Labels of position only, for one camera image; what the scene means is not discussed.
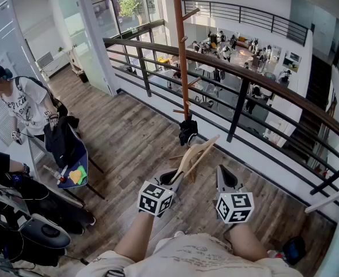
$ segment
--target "table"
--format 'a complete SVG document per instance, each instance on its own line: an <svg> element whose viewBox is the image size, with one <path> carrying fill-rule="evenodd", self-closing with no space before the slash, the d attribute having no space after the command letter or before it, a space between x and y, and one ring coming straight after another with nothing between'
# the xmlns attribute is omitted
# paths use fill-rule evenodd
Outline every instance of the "table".
<svg viewBox="0 0 339 277"><path fill-rule="evenodd" d="M204 76L204 71L208 72L208 78L210 77L211 72L213 72L213 79L214 79L214 70L215 70L214 67L207 66L207 65L201 65L199 68L203 70L203 76Z"/></svg>

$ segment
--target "wooden hanger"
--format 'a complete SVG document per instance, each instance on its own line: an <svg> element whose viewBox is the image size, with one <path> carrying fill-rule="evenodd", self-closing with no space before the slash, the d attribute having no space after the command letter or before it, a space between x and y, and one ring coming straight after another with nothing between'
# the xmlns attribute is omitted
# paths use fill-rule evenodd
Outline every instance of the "wooden hanger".
<svg viewBox="0 0 339 277"><path fill-rule="evenodd" d="M177 170L177 173L174 175L174 177L172 178L171 182L172 183L175 178L180 174L183 173L185 168L187 167L187 165L190 163L191 159L198 153L200 153L201 151L204 151L203 154L200 156L200 158L193 164L193 166L190 168L190 170L185 174L184 177L188 176L190 174L190 172L194 169L194 167L200 162L201 159L204 158L204 156L206 155L206 153L208 153L211 149L211 147L213 146L213 144L216 142L216 140L218 140L220 138L219 135L216 135L215 137L212 137L210 140L206 141L203 144L194 144L190 147L190 149L188 149L185 153L185 155L183 155L183 158L181 160L181 164L179 169Z"/></svg>

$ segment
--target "shoe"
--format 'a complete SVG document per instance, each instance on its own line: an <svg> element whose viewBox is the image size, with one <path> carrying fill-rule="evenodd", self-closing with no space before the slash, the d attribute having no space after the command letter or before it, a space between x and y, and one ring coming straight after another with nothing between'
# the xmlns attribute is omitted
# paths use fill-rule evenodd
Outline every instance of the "shoe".
<svg viewBox="0 0 339 277"><path fill-rule="evenodd" d="M186 234L183 231L177 231L175 237L185 236Z"/></svg>
<svg viewBox="0 0 339 277"><path fill-rule="evenodd" d="M93 223L91 223L91 224L90 224L90 226L94 226L94 225L95 225L95 223L96 223L96 218L94 218L94 222L93 222Z"/></svg>

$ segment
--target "wooden handrail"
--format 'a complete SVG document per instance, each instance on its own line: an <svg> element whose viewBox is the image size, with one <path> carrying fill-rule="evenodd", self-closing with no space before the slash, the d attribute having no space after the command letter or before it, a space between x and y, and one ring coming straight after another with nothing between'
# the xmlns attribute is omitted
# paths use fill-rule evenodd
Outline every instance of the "wooden handrail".
<svg viewBox="0 0 339 277"><path fill-rule="evenodd" d="M179 55L179 50L176 47L161 45L156 43L148 43L141 41L131 41L124 39L110 39L103 38L104 44L111 46L112 44L121 44L133 47L139 47L144 49L149 49L153 51L158 51L160 53ZM266 88L272 93L276 93L278 96L288 100L289 102L295 104L296 106L306 110L315 116L317 116L323 124L325 124L329 129L339 136L339 122L337 122L333 117L323 111L321 108L316 106L314 103L309 102L307 99L297 94L296 92L283 87L282 85L271 81L265 76L257 74L251 70L242 68L238 65L228 63L222 59L217 59L216 57L210 57L208 55L196 53L190 50L186 50L186 58L195 62L204 63L208 66L217 68L218 70L225 71L236 75L240 78L245 78L246 80L251 81L252 83L258 84L261 87Z"/></svg>

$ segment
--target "yellow cloth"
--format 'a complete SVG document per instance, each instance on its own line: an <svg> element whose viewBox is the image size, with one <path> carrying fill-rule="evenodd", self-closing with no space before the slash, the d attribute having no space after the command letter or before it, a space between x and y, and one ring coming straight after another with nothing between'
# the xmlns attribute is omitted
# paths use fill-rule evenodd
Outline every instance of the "yellow cloth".
<svg viewBox="0 0 339 277"><path fill-rule="evenodd" d="M77 184L77 182L81 179L82 172L80 170L71 171L69 174L69 178L72 179L74 184Z"/></svg>

